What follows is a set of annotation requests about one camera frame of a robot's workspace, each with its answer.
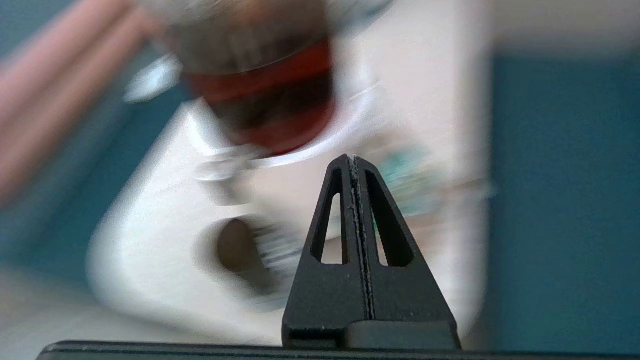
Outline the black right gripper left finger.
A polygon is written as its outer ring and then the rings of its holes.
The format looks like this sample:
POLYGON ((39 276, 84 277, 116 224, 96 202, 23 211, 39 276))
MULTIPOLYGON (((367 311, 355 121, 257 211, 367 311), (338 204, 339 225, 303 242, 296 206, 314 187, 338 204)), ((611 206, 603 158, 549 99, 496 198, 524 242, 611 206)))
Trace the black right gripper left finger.
POLYGON ((354 161, 343 154, 326 169, 282 318, 285 348, 339 348, 347 327, 370 317, 354 161), (334 196, 339 196, 342 262, 322 261, 334 196))

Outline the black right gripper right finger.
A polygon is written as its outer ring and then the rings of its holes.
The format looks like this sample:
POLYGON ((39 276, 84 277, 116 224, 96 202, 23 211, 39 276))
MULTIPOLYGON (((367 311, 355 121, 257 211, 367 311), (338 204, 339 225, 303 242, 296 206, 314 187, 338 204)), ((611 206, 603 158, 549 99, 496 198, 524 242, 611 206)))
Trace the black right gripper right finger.
POLYGON ((354 347, 458 350, 457 322, 405 219, 371 162, 354 158, 354 207, 366 316, 354 347))

